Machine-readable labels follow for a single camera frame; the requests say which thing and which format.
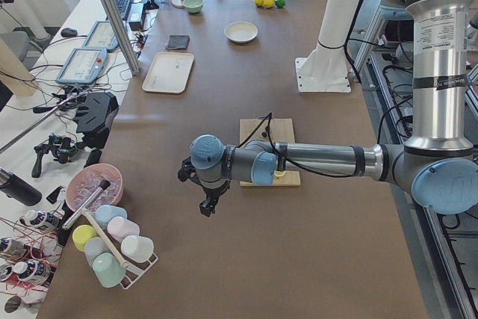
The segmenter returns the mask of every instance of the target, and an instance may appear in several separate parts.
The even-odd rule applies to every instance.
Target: blue joint cap
[[[191,163],[198,170],[207,170],[216,166],[223,157],[224,145],[212,134],[199,136],[191,144]]]
[[[458,214],[478,202],[478,165],[464,158],[446,158],[426,166],[412,182],[419,205],[439,214]]]
[[[254,185],[270,186],[274,180],[277,156],[262,151],[255,157],[251,168],[251,181]]]
[[[412,20],[413,16],[407,13],[404,7],[387,7],[380,5],[380,14],[386,20]]]

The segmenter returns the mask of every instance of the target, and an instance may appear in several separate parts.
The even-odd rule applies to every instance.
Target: yellow cup
[[[73,243],[80,252],[84,252],[84,246],[93,237],[97,237],[95,229],[87,224],[78,226],[73,231]]]

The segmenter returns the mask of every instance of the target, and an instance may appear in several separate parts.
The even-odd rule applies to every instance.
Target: green bowl
[[[189,13],[198,13],[202,9],[202,0],[184,0],[182,3]]]

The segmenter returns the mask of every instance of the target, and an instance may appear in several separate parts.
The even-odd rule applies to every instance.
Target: black box
[[[131,31],[143,30],[144,19],[146,18],[146,10],[143,3],[131,4],[129,11],[128,24]]]

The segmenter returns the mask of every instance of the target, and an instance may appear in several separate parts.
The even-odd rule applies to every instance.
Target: lime
[[[254,4],[256,7],[261,7],[264,3],[264,0],[254,0]]]
[[[274,0],[264,0],[263,5],[264,5],[266,8],[273,7],[273,6],[274,6]]]
[[[285,6],[285,0],[276,0],[276,6],[280,9]]]

